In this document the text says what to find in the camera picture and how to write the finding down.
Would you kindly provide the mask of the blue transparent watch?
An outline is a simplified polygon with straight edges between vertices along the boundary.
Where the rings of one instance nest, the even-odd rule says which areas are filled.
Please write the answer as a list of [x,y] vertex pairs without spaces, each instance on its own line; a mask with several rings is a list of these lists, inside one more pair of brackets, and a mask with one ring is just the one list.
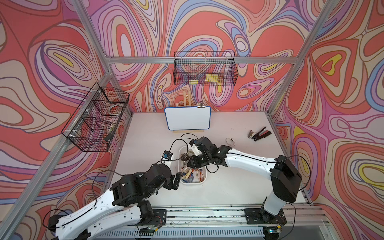
[[187,178],[185,178],[185,176],[186,175],[184,175],[182,179],[184,183],[191,184],[194,182],[195,177],[193,173],[190,173],[190,175]]

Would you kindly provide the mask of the brown purple strap watch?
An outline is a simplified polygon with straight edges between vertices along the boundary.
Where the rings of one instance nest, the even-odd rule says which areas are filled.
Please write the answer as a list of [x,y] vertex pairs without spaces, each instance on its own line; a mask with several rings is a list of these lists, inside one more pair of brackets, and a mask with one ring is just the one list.
[[190,156],[188,154],[182,154],[180,157],[180,160],[182,162],[187,162],[187,161],[189,161],[189,159],[190,159]]

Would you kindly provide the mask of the red transparent watch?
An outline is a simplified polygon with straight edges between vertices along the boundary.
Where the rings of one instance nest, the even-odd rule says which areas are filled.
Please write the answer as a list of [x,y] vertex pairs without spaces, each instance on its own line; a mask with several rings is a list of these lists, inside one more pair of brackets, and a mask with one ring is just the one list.
[[202,183],[205,179],[206,175],[202,169],[194,170],[194,183]]

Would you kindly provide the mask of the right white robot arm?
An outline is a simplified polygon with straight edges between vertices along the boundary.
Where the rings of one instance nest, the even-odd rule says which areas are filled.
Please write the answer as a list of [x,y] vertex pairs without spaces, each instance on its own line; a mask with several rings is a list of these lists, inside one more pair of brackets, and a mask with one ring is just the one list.
[[260,175],[272,184],[271,193],[265,198],[262,207],[254,209],[253,218],[263,224],[278,223],[283,218],[283,207],[295,203],[300,191],[302,175],[289,157],[280,155],[267,158],[238,151],[231,146],[217,147],[208,138],[191,140],[193,152],[187,166],[200,169],[210,164],[217,167],[237,168]]

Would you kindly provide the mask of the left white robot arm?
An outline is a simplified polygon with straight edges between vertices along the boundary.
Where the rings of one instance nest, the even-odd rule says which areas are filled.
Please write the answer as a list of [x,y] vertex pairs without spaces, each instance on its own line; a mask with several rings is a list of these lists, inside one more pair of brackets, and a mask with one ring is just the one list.
[[181,178],[182,173],[172,174],[166,164],[123,175],[85,207],[51,216],[46,228],[55,234],[56,240],[93,240],[123,226],[160,227],[165,222],[165,212],[156,215],[149,198],[162,188],[176,191]]

